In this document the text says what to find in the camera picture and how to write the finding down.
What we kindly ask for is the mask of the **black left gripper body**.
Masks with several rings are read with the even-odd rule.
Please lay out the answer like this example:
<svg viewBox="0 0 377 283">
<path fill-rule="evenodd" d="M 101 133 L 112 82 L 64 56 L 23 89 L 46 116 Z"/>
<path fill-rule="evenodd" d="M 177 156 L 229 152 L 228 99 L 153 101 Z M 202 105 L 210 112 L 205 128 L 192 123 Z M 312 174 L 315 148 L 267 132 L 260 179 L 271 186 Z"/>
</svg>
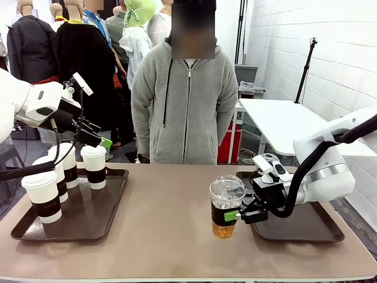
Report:
<svg viewBox="0 0 377 283">
<path fill-rule="evenodd" d="M 55 121 L 62 142 L 70 142 L 78 131 L 81 117 L 81 107 L 72 100 L 60 99 L 58 109 L 50 114 L 38 127 L 38 133 L 43 143 L 56 143 L 51 119 Z"/>
</svg>

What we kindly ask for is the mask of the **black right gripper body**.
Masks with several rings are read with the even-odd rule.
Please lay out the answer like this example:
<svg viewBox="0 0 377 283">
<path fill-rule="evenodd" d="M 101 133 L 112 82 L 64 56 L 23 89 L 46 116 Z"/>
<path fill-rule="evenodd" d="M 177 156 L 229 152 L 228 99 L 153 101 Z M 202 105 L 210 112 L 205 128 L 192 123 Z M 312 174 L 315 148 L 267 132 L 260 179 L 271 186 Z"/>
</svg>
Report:
<svg viewBox="0 0 377 283">
<path fill-rule="evenodd" d="M 245 224 L 254 224 L 268 220 L 269 212 L 282 208 L 286 202 L 286 193 L 281 181 L 267 184 L 261 177 L 254 178 L 246 183 L 246 190 L 254 191 L 257 199 L 256 207 L 241 205 L 242 220 Z"/>
</svg>

